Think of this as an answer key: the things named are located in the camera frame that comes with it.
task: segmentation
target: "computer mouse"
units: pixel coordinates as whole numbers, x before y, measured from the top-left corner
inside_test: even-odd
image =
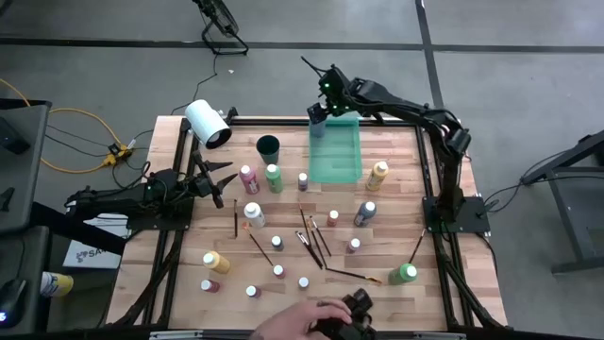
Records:
[[[13,327],[21,321],[26,287],[26,280],[13,279],[0,288],[0,328]]]

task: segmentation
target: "black cup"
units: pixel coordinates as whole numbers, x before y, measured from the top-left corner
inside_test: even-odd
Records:
[[[256,149],[260,153],[262,160],[267,164],[277,164],[280,146],[279,139],[272,135],[262,136],[256,142]]]

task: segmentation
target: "green paint bottle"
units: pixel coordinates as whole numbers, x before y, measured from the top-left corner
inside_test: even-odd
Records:
[[[415,281],[415,279],[417,279],[417,268],[411,263],[405,263],[388,274],[388,283],[392,285]]]
[[[283,191],[283,180],[281,179],[281,169],[274,164],[269,164],[264,171],[266,175],[266,181],[268,182],[268,189],[273,194],[278,194]]]

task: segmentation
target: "paintbrush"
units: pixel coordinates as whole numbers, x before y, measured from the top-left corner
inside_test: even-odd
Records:
[[[235,199],[235,203],[233,203],[233,218],[235,218],[235,238],[237,238],[237,199]]]
[[[329,254],[329,257],[331,257],[331,251],[329,251],[329,247],[327,246],[327,243],[325,242],[325,239],[323,238],[323,234],[321,234],[321,231],[319,230],[319,227],[317,227],[317,224],[314,223],[314,220],[312,219],[312,216],[310,217],[310,221],[312,222],[312,225],[314,226],[314,228],[319,233],[319,237],[321,238],[321,242],[323,242],[323,246],[325,246],[325,249],[327,249],[327,254]]]
[[[312,246],[310,246],[309,241],[307,241],[307,239],[304,237],[304,235],[302,235],[302,232],[296,230],[295,234],[298,236],[298,238],[300,239],[300,241],[302,242],[302,244],[304,245],[306,250],[309,251],[310,255],[312,256],[314,261],[317,263],[317,265],[319,265],[319,268],[323,269],[323,265],[321,264],[321,261],[317,257],[317,254],[314,253],[314,250],[312,250]]]
[[[300,207],[300,215],[302,216],[302,222],[304,222],[304,229],[306,230],[306,238],[309,239],[308,244],[312,247],[312,243],[310,242],[309,226],[306,224],[306,218],[304,218],[304,212],[302,212],[302,203],[298,202],[298,206]]]
[[[422,230],[422,235],[419,237],[419,240],[417,240],[417,245],[415,245],[415,249],[413,250],[413,253],[411,255],[411,258],[409,259],[408,264],[411,263],[411,261],[413,261],[413,258],[415,257],[415,253],[417,252],[417,249],[419,249],[419,245],[422,243],[422,240],[424,239],[424,234],[426,233],[426,229]]]
[[[245,231],[247,231],[247,233],[249,234],[249,237],[252,238],[252,241],[254,241],[254,243],[256,244],[256,246],[258,246],[258,249],[260,249],[260,252],[262,253],[262,255],[264,255],[264,257],[266,258],[266,261],[268,261],[269,264],[271,264],[271,266],[274,266],[273,263],[271,262],[271,259],[268,258],[268,255],[266,255],[266,253],[264,252],[264,250],[262,250],[262,247],[258,244],[258,241],[256,241],[256,239],[254,238],[254,235],[252,235],[252,232],[249,230],[249,228],[247,227],[247,222],[243,223],[243,229]]]
[[[312,234],[314,243],[317,245],[317,249],[319,249],[319,255],[321,255],[321,260],[323,260],[323,264],[325,264],[325,268],[327,268],[327,262],[325,262],[325,258],[323,257],[323,251],[321,250],[321,245],[319,245],[319,241],[317,241],[317,237],[314,235],[314,230],[310,229],[310,233]]]
[[[349,272],[345,272],[343,270],[338,270],[338,269],[326,268],[326,270],[332,271],[334,273],[344,274],[344,275],[351,276],[351,277],[354,277],[354,278],[368,280],[368,281],[371,281],[371,282],[374,282],[374,283],[377,283],[377,284],[382,284],[382,282],[380,280],[378,280],[376,278],[373,278],[373,277],[366,277],[366,276],[363,276],[363,275],[359,275],[359,274],[355,274],[355,273],[349,273]]]

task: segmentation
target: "camera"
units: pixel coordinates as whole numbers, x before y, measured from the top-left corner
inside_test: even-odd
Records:
[[[371,316],[367,313],[374,303],[364,289],[359,289],[352,296],[346,295],[342,301],[352,312],[352,323],[346,325],[342,320],[330,318],[319,320],[314,331],[321,332],[331,340],[374,340],[376,330],[371,327]]]

